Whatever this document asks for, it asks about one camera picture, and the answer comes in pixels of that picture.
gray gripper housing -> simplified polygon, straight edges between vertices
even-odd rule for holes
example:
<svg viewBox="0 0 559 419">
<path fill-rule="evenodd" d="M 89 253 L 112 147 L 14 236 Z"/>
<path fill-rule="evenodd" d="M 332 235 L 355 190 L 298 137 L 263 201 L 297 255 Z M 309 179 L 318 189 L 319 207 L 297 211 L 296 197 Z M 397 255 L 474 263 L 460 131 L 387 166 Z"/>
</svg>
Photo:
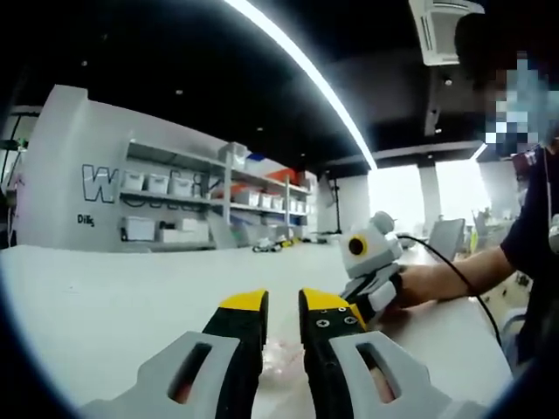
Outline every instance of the gray gripper housing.
<svg viewBox="0 0 559 419">
<path fill-rule="evenodd" d="M 383 284 L 390 281 L 390 277 L 400 270 L 399 264 L 389 264 L 374 272 L 374 277 L 372 274 L 367 277 L 360 277 L 351 279 L 347 284 L 346 288 L 340 294 L 340 297 L 347 300 L 350 304 L 355 302 L 355 299 L 361 295 L 369 295 L 378 290 Z M 376 320 L 381 316 L 383 312 L 379 312 L 373 318 Z"/>
<path fill-rule="evenodd" d="M 181 418 L 213 419 L 231 357 L 239 344 L 237 338 L 187 332 L 138 369 L 137 383 L 111 401 L 95 400 L 81 408 L 85 418 Z M 169 389 L 177 372 L 195 347 L 210 349 L 197 372 L 188 401 L 169 398 Z"/>
<path fill-rule="evenodd" d="M 354 419 L 477 419 L 484 408 L 455 402 L 431 385 L 425 365 L 381 332 L 330 340 L 349 389 Z M 383 372 L 396 399 L 383 403 L 360 351 L 368 352 Z"/>
</svg>

table surface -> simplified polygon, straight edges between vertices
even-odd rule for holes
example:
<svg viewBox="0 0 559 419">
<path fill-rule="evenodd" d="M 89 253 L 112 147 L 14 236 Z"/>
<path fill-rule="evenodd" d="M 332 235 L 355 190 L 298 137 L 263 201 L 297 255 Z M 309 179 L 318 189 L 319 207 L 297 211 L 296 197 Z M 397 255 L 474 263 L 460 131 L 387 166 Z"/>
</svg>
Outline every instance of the table surface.
<svg viewBox="0 0 559 419">
<path fill-rule="evenodd" d="M 398 259 L 399 264 L 436 264 L 436 259 L 421 244 L 414 244 Z"/>
<path fill-rule="evenodd" d="M 419 248 L 406 257 L 407 264 L 429 263 Z M 112 399 L 133 386 L 143 362 L 185 331 L 202 330 L 232 294 L 268 289 L 269 339 L 296 343 L 298 290 L 338 293 L 347 281 L 337 246 L 317 244 L 259 254 L 17 246 L 0 252 L 0 263 L 24 344 L 74 406 Z M 387 334 L 428 367 L 434 386 L 456 399 L 489 404 L 511 380 L 495 339 L 467 299 L 417 307 Z M 275 416 L 313 417 L 302 370 L 285 388 L 260 387 L 252 417 Z"/>
</svg>

black shirt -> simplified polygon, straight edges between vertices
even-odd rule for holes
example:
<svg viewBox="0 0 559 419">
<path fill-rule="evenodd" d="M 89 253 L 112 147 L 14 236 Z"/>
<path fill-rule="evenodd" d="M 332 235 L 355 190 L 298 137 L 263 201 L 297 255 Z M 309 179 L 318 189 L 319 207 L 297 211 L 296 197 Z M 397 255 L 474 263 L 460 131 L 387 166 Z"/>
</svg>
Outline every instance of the black shirt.
<svg viewBox="0 0 559 419">
<path fill-rule="evenodd" d="M 559 256 L 549 248 L 549 216 L 544 153 L 548 159 L 552 214 L 559 213 L 559 155 L 543 148 L 535 153 L 528 192 L 519 218 L 500 245 L 508 262 L 534 283 L 524 327 L 518 338 L 519 362 L 531 358 L 542 339 L 542 323 L 559 299 Z"/>
</svg>

white wall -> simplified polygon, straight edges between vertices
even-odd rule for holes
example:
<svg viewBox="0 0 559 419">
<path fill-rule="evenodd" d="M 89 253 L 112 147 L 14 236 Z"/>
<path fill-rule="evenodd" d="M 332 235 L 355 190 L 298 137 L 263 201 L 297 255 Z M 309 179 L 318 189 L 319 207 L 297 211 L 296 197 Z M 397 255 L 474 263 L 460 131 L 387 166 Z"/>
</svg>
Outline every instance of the white wall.
<svg viewBox="0 0 559 419">
<path fill-rule="evenodd" d="M 370 219 L 369 185 L 367 176 L 338 179 L 340 200 L 340 226 L 343 232 L 353 226 L 363 226 Z M 335 204 L 326 207 L 328 196 L 319 194 L 318 231 L 336 230 Z"/>
<path fill-rule="evenodd" d="M 516 176 L 512 162 L 481 163 L 480 172 L 489 194 L 493 216 L 503 217 L 507 210 L 510 210 L 513 216 L 518 215 L 520 207 L 517 200 Z M 437 171 L 434 167 L 420 168 L 419 176 L 424 198 L 424 233 L 428 235 L 442 212 Z M 352 226 L 366 223 L 369 220 L 367 176 L 338 179 L 338 186 L 340 187 L 340 224 L 342 231 L 346 232 Z M 327 194 L 319 194 L 319 231 L 336 229 L 335 205 L 327 208 L 324 204 L 327 199 Z"/>
<path fill-rule="evenodd" d="M 166 120 L 89 100 L 85 89 L 55 86 L 25 156 L 24 186 L 18 193 L 15 222 L 18 242 L 118 251 L 118 225 L 124 215 L 119 200 L 120 172 L 109 183 L 110 196 L 104 196 L 108 198 L 105 202 L 97 198 L 87 201 L 83 165 L 107 168 L 110 178 L 115 170 L 123 169 L 132 139 L 211 158 L 217 158 L 217 151 L 226 144 Z M 282 168 L 267 159 L 252 166 L 259 175 Z M 92 216 L 94 227 L 78 223 L 78 215 Z"/>
<path fill-rule="evenodd" d="M 492 215 L 501 218 L 507 211 L 510 211 L 513 216 L 520 214 L 513 163 L 511 161 L 481 163 L 480 171 L 491 200 Z"/>
</svg>

